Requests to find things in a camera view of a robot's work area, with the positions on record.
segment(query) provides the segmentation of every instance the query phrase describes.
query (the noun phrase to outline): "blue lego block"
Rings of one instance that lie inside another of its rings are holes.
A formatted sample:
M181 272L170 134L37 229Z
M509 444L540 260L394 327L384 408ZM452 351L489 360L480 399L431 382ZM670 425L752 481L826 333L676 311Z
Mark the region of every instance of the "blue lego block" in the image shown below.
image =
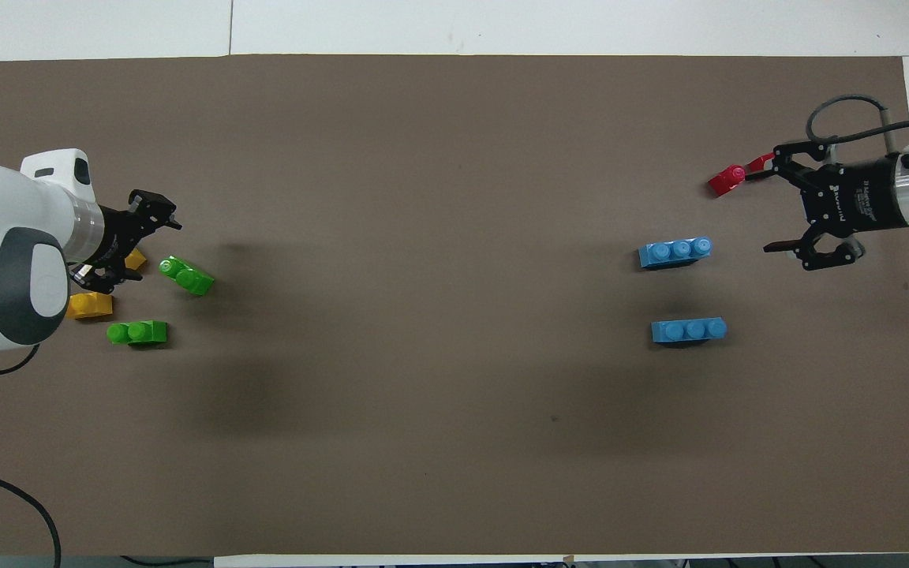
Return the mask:
M727 333L728 325L720 317L674 319L672 321L654 321L650 324L650 337L657 344L722 339Z
M707 237L683 238L679 241L649 242L639 248L641 268L675 268L695 263L710 256L713 242Z

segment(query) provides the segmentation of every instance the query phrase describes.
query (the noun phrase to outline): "green toy brick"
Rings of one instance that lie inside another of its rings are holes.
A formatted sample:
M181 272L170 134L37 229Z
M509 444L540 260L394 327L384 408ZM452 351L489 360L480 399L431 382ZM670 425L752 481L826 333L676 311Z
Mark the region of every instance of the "green toy brick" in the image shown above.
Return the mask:
M115 345L154 345L166 342L166 321L148 319L115 323L107 328L107 338Z
M159 262L159 272L196 296L204 296L215 282L209 274L177 256L167 256Z

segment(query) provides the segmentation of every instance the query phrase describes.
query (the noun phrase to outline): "white floor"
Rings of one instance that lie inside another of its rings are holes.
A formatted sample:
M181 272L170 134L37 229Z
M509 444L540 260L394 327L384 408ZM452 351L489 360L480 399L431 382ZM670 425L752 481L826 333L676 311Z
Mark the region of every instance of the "white floor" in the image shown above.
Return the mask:
M0 0L0 61L256 53L906 55L909 99L909 1ZM561 558L263 555L217 566Z

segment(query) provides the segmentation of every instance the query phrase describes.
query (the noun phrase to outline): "yellow toy brick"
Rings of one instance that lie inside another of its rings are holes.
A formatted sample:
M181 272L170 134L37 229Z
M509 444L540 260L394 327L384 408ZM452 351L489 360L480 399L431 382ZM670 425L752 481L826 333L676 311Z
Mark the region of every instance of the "yellow toy brick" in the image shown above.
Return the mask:
M132 252L129 252L129 255L125 257L125 268L129 270L138 270L138 267L144 265L145 256L142 256L142 252L138 248L133 248Z
M110 316L111 313L113 313L111 296L99 292L73 294L69 296L69 307L65 309L65 317L69 320Z

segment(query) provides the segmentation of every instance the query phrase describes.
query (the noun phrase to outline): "brown mat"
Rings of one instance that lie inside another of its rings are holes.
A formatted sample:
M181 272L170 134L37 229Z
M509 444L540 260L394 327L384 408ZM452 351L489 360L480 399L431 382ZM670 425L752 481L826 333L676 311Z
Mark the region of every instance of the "brown mat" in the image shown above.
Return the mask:
M909 551L906 231L806 273L761 252L796 190L704 186L844 92L905 118L898 58L0 62L0 164L82 148L185 226L116 293L170 344L62 324L0 378L0 475L70 554ZM650 342L698 316L730 337ZM0 490L0 553L48 550Z

